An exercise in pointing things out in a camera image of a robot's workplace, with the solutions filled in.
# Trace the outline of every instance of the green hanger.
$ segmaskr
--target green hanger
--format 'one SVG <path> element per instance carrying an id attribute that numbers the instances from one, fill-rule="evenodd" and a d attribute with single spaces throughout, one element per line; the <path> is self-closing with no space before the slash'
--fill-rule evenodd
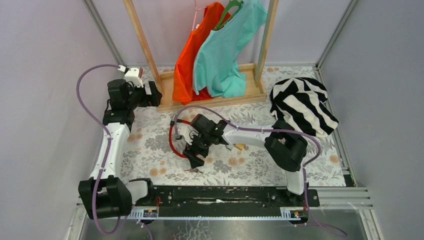
<path id="1" fill-rule="evenodd" d="M 214 31 L 221 29 L 226 23 L 228 23 L 242 8 L 243 5 L 243 1 L 238 1 L 238 0 L 230 0 L 228 5 L 224 8 L 224 11 L 222 12 L 222 16 L 221 19 L 219 20 L 218 24 L 216 25 L 216 27 L 213 29 Z M 228 13 L 228 11 L 232 8 L 232 7 L 238 7 L 237 11 L 230 16 L 225 22 L 224 18 L 226 16 L 226 14 Z"/>

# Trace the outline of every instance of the garment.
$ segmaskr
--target garment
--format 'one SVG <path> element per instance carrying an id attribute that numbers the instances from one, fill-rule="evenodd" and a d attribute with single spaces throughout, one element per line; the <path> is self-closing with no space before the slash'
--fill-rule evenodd
<path id="1" fill-rule="evenodd" d="M 207 87 L 212 97 L 245 94 L 246 75 L 239 73 L 236 57 L 267 20 L 259 0 L 243 3 L 238 13 L 221 29 L 210 31 L 194 61 L 193 90 Z"/>
<path id="2" fill-rule="evenodd" d="M 206 88 L 200 90 L 197 95 L 193 94 L 193 64 L 203 42 L 208 38 L 210 31 L 220 21 L 223 11 L 224 6 L 220 2 L 214 2 L 206 6 L 202 22 L 196 30 L 190 33 L 187 43 L 175 64 L 173 73 L 173 101 L 181 102 L 185 105 L 191 101 L 212 98 Z M 227 20 L 230 16 L 227 13 L 224 19 Z"/>
<path id="3" fill-rule="evenodd" d="M 327 89 L 313 78 L 290 78 L 277 82 L 269 95 L 271 115 L 286 121 L 296 131 L 320 138 L 328 137 L 339 121 L 323 103 Z"/>

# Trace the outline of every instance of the clothes hanger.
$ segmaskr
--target clothes hanger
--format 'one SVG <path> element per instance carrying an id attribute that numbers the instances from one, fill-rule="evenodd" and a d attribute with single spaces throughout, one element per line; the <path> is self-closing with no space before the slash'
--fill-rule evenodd
<path id="1" fill-rule="evenodd" d="M 195 29 L 195 24 L 196 24 L 196 17 L 198 15 L 198 11 L 205 9 L 206 7 L 202 7 L 200 9 L 198 9 L 198 1 L 194 0 L 194 7 L 195 7 L 195 12 L 194 12 L 194 20 L 193 20 L 193 27 L 191 28 L 191 30 L 193 31 Z"/>
<path id="2" fill-rule="evenodd" d="M 226 23 L 228 23 L 242 8 L 243 5 L 243 1 L 238 1 L 238 0 L 230 0 L 229 3 L 227 4 L 227 6 L 224 8 L 224 11 L 222 12 L 222 16 L 221 19 L 219 20 L 218 24 L 216 25 L 216 27 L 213 29 L 214 31 L 221 29 Z M 232 8 L 232 7 L 238 7 L 237 11 L 231 16 L 229 17 L 225 22 L 224 18 L 225 15 L 228 13 L 228 11 Z"/>

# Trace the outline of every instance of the small cork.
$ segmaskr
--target small cork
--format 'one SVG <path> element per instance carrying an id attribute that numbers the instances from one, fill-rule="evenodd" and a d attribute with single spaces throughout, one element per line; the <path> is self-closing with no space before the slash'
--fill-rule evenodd
<path id="1" fill-rule="evenodd" d="M 234 146 L 238 148 L 239 150 L 243 150 L 245 149 L 246 144 L 236 143 Z"/>

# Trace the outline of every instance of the pink hanger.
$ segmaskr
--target pink hanger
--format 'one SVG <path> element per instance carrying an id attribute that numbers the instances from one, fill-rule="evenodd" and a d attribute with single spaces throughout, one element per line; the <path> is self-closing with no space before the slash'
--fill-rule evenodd
<path id="1" fill-rule="evenodd" d="M 194 12 L 193 27 L 191 28 L 192 31 L 195 29 L 196 17 L 198 15 L 198 11 L 206 8 L 206 7 L 202 7 L 200 9 L 198 9 L 198 1 L 197 0 L 194 0 L 194 7 L 195 7 L 196 11 Z"/>

